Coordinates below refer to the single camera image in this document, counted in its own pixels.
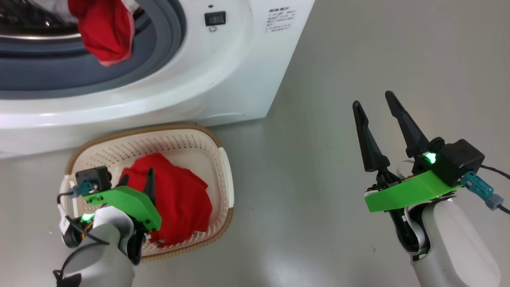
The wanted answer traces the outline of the black door latch socket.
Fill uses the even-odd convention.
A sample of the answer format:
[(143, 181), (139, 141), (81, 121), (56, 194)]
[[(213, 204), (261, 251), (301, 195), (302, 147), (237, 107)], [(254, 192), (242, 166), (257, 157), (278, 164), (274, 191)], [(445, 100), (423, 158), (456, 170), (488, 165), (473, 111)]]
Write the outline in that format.
[(204, 20), (206, 27), (226, 24), (226, 11), (205, 13)]

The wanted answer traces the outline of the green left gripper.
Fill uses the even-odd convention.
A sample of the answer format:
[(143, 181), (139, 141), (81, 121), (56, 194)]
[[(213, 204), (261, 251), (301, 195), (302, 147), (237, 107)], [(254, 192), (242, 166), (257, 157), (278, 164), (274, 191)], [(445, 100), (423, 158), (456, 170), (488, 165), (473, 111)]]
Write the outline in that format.
[(155, 207), (155, 172), (151, 167), (146, 174), (146, 183), (142, 191), (128, 187), (129, 175), (120, 177), (117, 187), (107, 191), (96, 192), (84, 196), (84, 200), (94, 206), (109, 204), (137, 222), (144, 225), (144, 230), (155, 232), (160, 230), (162, 218)]

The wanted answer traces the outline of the perforated steel washer drum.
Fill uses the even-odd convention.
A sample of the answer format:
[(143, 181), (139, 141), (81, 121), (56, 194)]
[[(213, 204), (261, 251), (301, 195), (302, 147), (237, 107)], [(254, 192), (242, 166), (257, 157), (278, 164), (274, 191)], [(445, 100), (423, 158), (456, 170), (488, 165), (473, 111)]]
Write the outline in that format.
[(68, 40), (80, 38), (68, 11), (44, 7), (46, 0), (0, 0), (0, 39)]

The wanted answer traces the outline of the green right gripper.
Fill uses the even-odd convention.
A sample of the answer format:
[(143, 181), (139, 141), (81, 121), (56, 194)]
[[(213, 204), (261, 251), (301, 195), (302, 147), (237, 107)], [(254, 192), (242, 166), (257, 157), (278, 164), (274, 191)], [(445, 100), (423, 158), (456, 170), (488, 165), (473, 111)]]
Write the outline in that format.
[[(428, 139), (395, 94), (388, 90), (385, 92), (385, 98), (390, 112), (397, 119), (403, 134), (408, 158), (427, 152)], [(388, 170), (390, 162), (379, 149), (369, 129), (369, 120), (358, 100), (353, 102), (352, 111), (364, 170), (368, 173), (377, 172), (376, 183), (372, 185), (373, 188), (386, 188), (380, 191), (365, 192), (365, 203), (370, 212), (414, 206), (440, 198), (461, 188), (459, 184), (453, 187), (448, 186), (433, 171), (424, 172), (399, 183), (400, 178)]]

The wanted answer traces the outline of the plain red garment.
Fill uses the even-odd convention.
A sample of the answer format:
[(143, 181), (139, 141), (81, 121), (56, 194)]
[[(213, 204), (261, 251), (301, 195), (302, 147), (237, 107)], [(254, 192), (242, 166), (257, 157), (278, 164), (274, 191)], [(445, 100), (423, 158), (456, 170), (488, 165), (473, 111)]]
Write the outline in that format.
[(155, 174), (155, 207), (162, 218), (160, 230), (151, 233), (151, 243), (165, 248), (184, 242), (195, 232), (206, 232), (212, 213), (206, 192), (209, 185), (161, 154), (137, 159), (130, 168), (123, 169), (121, 176), (128, 175), (127, 185), (143, 191), (150, 168)]

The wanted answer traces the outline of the white front-load washing machine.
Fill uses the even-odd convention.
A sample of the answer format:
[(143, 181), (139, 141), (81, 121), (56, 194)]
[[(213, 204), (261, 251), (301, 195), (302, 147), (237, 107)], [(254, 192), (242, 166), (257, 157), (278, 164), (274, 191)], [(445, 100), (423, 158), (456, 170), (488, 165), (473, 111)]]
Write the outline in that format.
[[(315, 0), (179, 0), (186, 32), (155, 73), (106, 91), (41, 100), (0, 100), (0, 159), (78, 147), (107, 133), (222, 113), (264, 118)], [(297, 10), (291, 29), (265, 32), (273, 8)], [(226, 11), (206, 27), (204, 14)]]

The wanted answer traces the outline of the grey rubber door gasket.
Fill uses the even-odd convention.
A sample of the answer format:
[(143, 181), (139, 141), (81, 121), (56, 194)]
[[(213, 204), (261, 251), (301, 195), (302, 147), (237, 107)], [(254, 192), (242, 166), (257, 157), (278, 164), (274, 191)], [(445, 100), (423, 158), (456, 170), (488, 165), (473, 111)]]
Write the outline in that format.
[(0, 37), (0, 100), (68, 98), (131, 84), (155, 73), (179, 50), (186, 32), (179, 0), (140, 0), (132, 57), (104, 67), (80, 39)]

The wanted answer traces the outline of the cream perforated laundry basket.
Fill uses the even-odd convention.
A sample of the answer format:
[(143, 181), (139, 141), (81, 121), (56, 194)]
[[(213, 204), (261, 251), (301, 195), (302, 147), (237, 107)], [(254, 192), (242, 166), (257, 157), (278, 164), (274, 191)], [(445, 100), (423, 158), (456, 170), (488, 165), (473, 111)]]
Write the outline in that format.
[(76, 184), (75, 173), (106, 166), (117, 184), (122, 170), (139, 157), (160, 153), (173, 165), (189, 169), (208, 184), (212, 204), (209, 226), (169, 247), (155, 243), (142, 247), (142, 262), (163, 260), (197, 250), (217, 241), (231, 224), (234, 185), (231, 166), (222, 142), (209, 129), (191, 124), (167, 124), (111, 133), (86, 142), (73, 154), (65, 169), (60, 193)]

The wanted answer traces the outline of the small printed text label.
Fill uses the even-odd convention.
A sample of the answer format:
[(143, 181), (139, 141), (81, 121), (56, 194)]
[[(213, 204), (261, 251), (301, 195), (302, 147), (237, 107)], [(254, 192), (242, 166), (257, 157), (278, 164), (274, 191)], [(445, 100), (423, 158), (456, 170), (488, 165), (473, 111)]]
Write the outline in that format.
[(291, 29), (297, 10), (289, 6), (270, 9), (265, 20), (265, 32), (285, 31)]

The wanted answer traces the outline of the red and white garment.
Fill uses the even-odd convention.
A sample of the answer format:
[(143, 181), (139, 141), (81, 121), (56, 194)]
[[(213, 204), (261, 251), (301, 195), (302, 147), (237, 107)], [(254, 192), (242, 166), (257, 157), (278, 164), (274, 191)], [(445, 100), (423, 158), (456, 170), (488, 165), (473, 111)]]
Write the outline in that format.
[(84, 47), (105, 67), (133, 54), (136, 0), (31, 0), (58, 19), (77, 24)]

